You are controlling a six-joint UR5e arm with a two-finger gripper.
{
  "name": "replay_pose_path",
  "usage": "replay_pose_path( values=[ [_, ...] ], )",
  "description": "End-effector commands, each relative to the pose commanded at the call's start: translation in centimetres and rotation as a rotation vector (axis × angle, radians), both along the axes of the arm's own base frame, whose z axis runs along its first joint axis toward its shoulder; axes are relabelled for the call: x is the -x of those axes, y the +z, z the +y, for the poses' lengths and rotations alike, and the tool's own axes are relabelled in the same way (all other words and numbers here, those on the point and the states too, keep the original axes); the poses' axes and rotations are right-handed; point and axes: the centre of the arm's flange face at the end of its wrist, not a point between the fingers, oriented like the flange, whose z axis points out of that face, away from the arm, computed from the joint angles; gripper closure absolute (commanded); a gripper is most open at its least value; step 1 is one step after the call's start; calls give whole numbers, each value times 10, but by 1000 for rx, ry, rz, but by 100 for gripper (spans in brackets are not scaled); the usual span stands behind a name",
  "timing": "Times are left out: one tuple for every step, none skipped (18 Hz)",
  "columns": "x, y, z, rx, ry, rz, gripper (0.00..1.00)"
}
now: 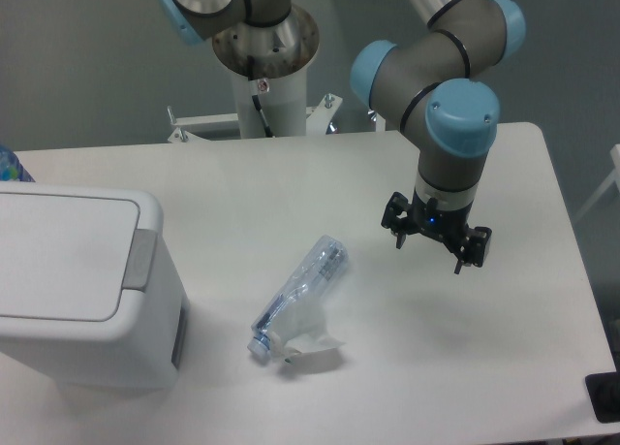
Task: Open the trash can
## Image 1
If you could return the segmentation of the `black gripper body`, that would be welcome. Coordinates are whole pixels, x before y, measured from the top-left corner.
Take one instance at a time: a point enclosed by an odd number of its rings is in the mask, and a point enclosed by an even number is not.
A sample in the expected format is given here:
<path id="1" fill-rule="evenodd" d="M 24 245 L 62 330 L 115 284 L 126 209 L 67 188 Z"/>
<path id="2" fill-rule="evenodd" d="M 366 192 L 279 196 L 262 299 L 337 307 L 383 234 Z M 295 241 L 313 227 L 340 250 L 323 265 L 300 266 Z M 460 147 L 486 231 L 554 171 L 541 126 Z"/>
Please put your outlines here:
<path id="1" fill-rule="evenodd" d="M 408 235 L 422 234 L 442 243 L 450 252 L 459 252 L 466 241 L 467 220 L 471 206 L 456 210 L 440 210 L 435 199 L 425 203 L 418 194 L 407 211 Z"/>

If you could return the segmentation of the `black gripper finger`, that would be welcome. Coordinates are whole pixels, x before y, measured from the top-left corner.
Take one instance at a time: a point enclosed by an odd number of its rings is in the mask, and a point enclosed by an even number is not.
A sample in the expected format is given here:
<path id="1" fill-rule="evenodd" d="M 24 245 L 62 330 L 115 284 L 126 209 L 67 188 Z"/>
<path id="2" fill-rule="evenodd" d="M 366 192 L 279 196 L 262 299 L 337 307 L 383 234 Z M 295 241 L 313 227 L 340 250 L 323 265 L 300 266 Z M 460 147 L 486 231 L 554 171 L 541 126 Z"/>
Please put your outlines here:
<path id="1" fill-rule="evenodd" d="M 481 268 L 490 250 L 491 238 L 492 230 L 488 227 L 469 228 L 466 231 L 465 241 L 457 253 L 454 273 L 460 274 L 463 267 Z"/>
<path id="2" fill-rule="evenodd" d="M 401 249 L 406 237 L 411 232 L 409 211 L 411 205 L 406 196 L 399 192 L 394 192 L 387 202 L 381 220 L 381 226 L 395 236 L 396 248 Z"/>

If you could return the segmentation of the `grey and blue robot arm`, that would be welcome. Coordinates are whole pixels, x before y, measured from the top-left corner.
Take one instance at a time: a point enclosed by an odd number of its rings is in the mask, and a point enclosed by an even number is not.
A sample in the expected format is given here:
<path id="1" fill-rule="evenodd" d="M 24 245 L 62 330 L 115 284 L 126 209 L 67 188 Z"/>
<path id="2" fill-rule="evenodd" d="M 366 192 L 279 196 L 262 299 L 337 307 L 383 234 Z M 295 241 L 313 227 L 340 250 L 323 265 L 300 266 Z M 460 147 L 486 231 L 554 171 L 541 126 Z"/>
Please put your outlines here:
<path id="1" fill-rule="evenodd" d="M 381 224 L 398 243 L 422 235 L 443 244 L 459 268 L 481 267 L 492 232 L 469 212 L 500 116 L 477 75 L 513 55 L 526 24 L 512 0 L 410 0 L 428 33 L 401 48 L 376 41 L 356 57 L 350 85 L 419 152 L 411 196 L 394 193 Z M 210 42 L 232 74 L 240 133 L 307 133 L 305 72 L 317 54 L 315 20 L 293 0 L 159 0 L 188 45 Z"/>

